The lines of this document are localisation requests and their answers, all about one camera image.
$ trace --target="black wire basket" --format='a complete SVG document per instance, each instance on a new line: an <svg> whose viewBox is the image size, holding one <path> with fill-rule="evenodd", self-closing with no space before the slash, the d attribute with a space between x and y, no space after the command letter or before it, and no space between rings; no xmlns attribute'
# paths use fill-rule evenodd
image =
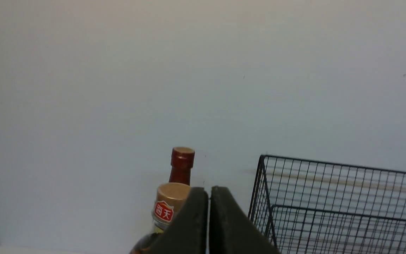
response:
<svg viewBox="0 0 406 254"><path fill-rule="evenodd" d="M406 172L261 156L248 218L282 254L406 254Z"/></svg>

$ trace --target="soy sauce bottle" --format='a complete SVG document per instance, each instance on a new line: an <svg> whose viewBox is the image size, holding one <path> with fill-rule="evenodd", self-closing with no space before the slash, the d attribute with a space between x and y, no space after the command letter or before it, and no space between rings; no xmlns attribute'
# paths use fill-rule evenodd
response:
<svg viewBox="0 0 406 254"><path fill-rule="evenodd" d="M153 228L135 244L131 254L148 253L150 246L176 217L189 194L190 186L183 183L165 183L156 192L156 201L151 212Z"/></svg>

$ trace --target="gold bottle cap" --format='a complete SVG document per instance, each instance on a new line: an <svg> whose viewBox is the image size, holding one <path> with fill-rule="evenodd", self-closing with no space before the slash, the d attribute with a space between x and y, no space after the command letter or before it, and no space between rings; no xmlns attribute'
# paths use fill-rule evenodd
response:
<svg viewBox="0 0 406 254"><path fill-rule="evenodd" d="M152 211L153 218L162 224L168 225L176 217L176 214L186 201L190 188L190 186L182 183L159 185Z"/></svg>

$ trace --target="basket rim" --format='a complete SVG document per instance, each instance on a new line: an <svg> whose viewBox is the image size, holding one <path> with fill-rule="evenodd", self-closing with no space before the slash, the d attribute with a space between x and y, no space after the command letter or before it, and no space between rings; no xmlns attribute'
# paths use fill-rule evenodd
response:
<svg viewBox="0 0 406 254"><path fill-rule="evenodd" d="M337 166L341 166L341 167L363 168L363 169L372 169L372 170L378 170L378 171L383 171L383 172L394 172L394 173L399 173L399 174L406 174L405 171L401 171L401 170L383 169L383 168L376 168L376 167L369 167L369 166L362 166L362 165L355 165L355 164L337 163L337 162L330 162L330 161L318 161L315 159L301 159L301 158L297 158L297 157L261 154L261 158L263 160L266 157L276 158L276 159L293 159L293 160L297 160L297 161L305 161L305 162L310 162L310 163L313 162L313 163L321 163L321 164L331 164L331 165L337 165Z"/></svg>

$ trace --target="red bottle cap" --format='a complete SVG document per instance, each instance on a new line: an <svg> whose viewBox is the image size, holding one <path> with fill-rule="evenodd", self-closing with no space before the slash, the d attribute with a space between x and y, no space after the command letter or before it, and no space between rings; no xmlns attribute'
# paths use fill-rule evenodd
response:
<svg viewBox="0 0 406 254"><path fill-rule="evenodd" d="M176 169L191 169L195 151L188 147L177 146L172 150L172 160L170 165Z"/></svg>

